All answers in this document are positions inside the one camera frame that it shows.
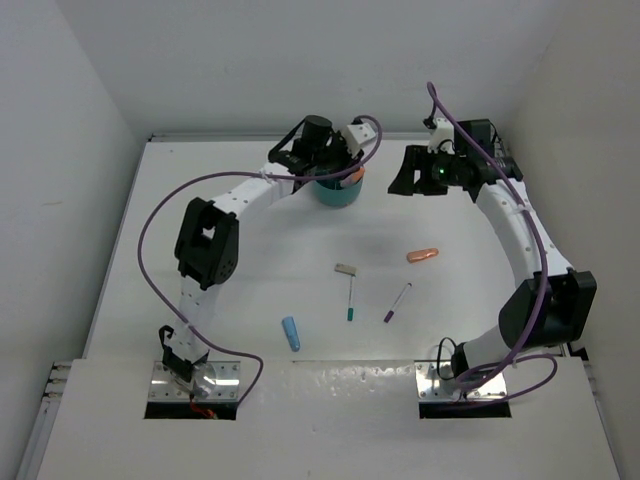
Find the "orange capped grey marker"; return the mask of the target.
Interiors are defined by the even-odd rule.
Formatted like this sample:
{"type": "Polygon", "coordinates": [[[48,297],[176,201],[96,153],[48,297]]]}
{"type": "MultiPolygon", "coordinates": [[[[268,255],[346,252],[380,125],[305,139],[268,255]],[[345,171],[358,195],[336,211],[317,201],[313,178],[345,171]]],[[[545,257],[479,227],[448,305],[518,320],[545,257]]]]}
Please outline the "orange capped grey marker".
{"type": "Polygon", "coordinates": [[[348,183],[348,184],[357,183],[363,177],[364,173],[365,173],[365,168],[361,167],[357,171],[355,171],[352,174],[350,174],[344,180],[344,183],[348,183]]]}

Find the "orange highlighter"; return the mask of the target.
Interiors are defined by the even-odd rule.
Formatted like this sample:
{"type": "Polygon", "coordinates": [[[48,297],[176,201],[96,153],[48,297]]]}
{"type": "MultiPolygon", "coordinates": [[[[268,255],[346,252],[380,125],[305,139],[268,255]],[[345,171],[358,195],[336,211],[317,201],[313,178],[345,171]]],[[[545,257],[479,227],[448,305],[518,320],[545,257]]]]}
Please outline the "orange highlighter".
{"type": "Polygon", "coordinates": [[[406,255],[406,259],[410,264],[413,264],[437,257],[438,255],[438,248],[426,248],[409,252],[406,255]]]}

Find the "blue highlighter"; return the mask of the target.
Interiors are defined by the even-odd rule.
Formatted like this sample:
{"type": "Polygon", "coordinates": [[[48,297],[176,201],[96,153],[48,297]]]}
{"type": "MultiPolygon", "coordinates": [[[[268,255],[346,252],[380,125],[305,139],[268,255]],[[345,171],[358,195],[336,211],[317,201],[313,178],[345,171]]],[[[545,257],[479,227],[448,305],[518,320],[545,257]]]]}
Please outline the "blue highlighter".
{"type": "Polygon", "coordinates": [[[294,318],[292,316],[283,318],[281,325],[291,351],[299,352],[301,343],[294,318]]]}

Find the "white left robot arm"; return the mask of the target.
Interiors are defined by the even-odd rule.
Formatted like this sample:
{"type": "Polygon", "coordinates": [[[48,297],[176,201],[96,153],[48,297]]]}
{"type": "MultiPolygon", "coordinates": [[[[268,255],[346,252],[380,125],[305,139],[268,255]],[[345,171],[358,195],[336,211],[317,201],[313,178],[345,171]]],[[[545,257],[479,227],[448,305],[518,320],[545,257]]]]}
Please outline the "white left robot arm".
{"type": "Polygon", "coordinates": [[[335,130],[331,121],[306,116],[267,154],[251,177],[212,200],[194,198],[186,208],[174,256],[182,277],[174,327],[161,329],[163,364],[191,383],[210,348],[190,329],[202,331],[214,317],[221,285],[238,265],[240,226],[295,193],[311,176],[337,173],[359,163],[376,132],[360,120],[335,130]]]}

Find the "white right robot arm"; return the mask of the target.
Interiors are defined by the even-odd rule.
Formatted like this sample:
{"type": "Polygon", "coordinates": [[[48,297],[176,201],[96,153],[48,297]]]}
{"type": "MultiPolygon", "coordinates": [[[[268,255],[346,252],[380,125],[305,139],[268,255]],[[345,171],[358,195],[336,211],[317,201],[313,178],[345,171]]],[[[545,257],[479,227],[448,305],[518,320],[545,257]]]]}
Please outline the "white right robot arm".
{"type": "Polygon", "coordinates": [[[496,327],[455,347],[454,379],[474,382],[513,350],[579,340],[596,280],[591,272],[576,270],[555,247],[529,201],[521,169],[493,124],[479,119],[453,127],[437,119],[431,126],[428,144],[406,147],[389,193],[440,196],[452,187],[468,193],[494,229],[516,287],[496,327]]]}

